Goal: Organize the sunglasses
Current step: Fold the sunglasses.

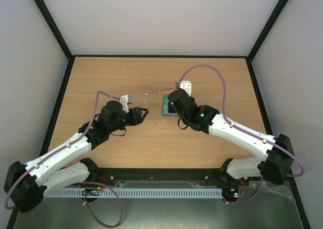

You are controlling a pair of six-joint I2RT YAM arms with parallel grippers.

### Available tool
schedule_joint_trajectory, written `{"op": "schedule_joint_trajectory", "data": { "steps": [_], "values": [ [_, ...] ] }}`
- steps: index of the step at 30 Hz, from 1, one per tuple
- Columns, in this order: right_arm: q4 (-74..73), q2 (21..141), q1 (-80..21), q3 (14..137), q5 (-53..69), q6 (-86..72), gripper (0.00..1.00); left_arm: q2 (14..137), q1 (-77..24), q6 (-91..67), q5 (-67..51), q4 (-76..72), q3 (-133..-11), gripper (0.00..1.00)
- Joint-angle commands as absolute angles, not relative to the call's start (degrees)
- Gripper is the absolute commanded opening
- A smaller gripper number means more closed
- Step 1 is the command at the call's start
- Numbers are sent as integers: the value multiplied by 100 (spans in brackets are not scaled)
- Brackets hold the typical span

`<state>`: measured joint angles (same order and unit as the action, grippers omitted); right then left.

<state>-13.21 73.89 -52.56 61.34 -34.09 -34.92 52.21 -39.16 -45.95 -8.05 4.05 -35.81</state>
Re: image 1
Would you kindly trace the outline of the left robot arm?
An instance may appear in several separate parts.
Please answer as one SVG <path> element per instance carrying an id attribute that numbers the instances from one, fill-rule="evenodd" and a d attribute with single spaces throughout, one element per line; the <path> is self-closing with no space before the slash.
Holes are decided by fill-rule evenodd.
<path id="1" fill-rule="evenodd" d="M 127 126 L 143 123 L 148 109 L 128 108 L 126 103 L 109 101 L 100 113 L 94 114 L 67 141 L 52 151 L 22 164 L 16 161 L 9 166 L 4 191 L 6 209 L 18 209 L 26 213 L 35 208 L 45 196 L 71 184 L 84 182 L 97 169 L 96 164 L 78 162 L 64 166 L 77 157 L 106 142 L 115 131 L 125 131 Z"/>

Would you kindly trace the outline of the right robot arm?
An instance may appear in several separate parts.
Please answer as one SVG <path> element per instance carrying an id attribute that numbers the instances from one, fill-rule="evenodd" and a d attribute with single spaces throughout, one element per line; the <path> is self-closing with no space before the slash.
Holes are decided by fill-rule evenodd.
<path id="1" fill-rule="evenodd" d="M 176 112 L 185 126 L 221 137 L 254 155 L 246 159 L 227 159 L 219 171 L 223 183 L 229 185 L 245 177 L 263 177 L 277 185 L 285 182 L 293 163 L 291 142 L 287 136 L 274 137 L 235 124 L 213 107 L 198 106 L 183 89 L 173 91 L 168 100 L 169 110 Z"/>

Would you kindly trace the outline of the grey glasses case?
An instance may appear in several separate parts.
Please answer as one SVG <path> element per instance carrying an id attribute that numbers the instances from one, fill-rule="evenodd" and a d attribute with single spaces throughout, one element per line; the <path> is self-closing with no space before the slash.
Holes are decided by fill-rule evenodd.
<path id="1" fill-rule="evenodd" d="M 170 107 L 170 110 L 169 110 L 168 95 L 163 96 L 163 105 L 162 105 L 161 110 L 162 110 L 163 116 L 168 116 L 168 117 L 178 117 L 179 116 L 172 107 Z"/>

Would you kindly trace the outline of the pink translucent sunglasses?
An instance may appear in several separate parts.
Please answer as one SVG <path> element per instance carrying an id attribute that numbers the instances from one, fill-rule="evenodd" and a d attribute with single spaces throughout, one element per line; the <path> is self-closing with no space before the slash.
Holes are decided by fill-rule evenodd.
<path id="1" fill-rule="evenodd" d="M 171 91 L 174 91 L 175 88 L 164 88 L 164 89 L 158 89 L 156 91 L 150 91 L 145 94 L 143 94 L 143 101 L 145 104 L 145 107 L 148 111 L 148 113 L 152 113 L 157 111 L 157 105 L 159 105 L 160 108 L 160 115 L 164 116 L 165 115 L 165 108 L 166 108 L 166 103 L 164 102 L 164 97 L 168 96 Z M 157 103 L 158 99 L 157 98 L 152 98 L 153 95 L 162 95 L 161 98 L 161 104 Z"/>

